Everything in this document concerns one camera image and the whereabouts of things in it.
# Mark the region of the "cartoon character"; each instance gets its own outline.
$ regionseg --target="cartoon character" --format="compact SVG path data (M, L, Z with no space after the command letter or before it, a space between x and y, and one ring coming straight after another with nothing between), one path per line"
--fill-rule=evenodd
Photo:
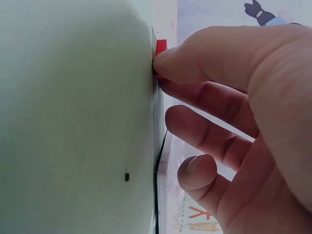
M246 3L245 8L247 15L256 18L260 26L294 23L294 20L286 11L281 11L279 16L276 17L272 13L263 10L261 5L256 0L253 0L252 4Z

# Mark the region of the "hand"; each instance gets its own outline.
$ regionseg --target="hand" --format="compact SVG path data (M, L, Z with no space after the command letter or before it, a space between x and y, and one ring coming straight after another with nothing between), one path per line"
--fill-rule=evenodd
M223 232L312 233L312 30L210 27L154 68L164 92L255 138L184 106L166 113L168 130L206 153L181 165L179 183ZM215 159L237 171L232 182Z

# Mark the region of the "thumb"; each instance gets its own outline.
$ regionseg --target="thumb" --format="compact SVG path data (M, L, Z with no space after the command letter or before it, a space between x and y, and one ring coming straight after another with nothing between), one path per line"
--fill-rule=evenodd
M155 57L154 69L177 83L215 81L248 90L254 73L283 46L311 34L307 27L209 27Z

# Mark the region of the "fingernail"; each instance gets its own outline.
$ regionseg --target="fingernail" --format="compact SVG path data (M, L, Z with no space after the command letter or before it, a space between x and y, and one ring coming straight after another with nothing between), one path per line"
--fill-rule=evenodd
M169 56L173 52L174 49L175 48L171 48L171 49L161 52L159 55L156 55L156 57L154 58L154 61L163 60L165 57Z
M191 173L195 170L198 162L198 157L194 157L190 162L189 165L187 165L186 171L188 173Z

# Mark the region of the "black cartoon cat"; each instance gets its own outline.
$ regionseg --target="black cartoon cat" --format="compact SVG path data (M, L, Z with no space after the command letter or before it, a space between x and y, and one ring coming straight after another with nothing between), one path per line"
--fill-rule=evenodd
M273 25L283 25L288 23L293 23L292 19L287 22L286 16L282 16L283 12L279 16L275 16L272 13L262 9L261 5L253 0L252 4L245 4L245 12L247 15L257 19L260 26L273 26Z

